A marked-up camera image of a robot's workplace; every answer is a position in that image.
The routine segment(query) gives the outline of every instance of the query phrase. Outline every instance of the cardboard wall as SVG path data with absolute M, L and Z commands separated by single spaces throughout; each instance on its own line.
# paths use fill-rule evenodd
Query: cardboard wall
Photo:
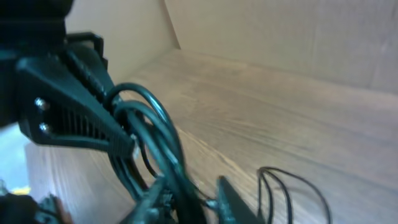
M 398 93 L 396 0 L 166 0 L 182 49 Z
M 104 38 L 115 82 L 178 47 L 164 0 L 75 0 L 67 31 L 88 30 Z

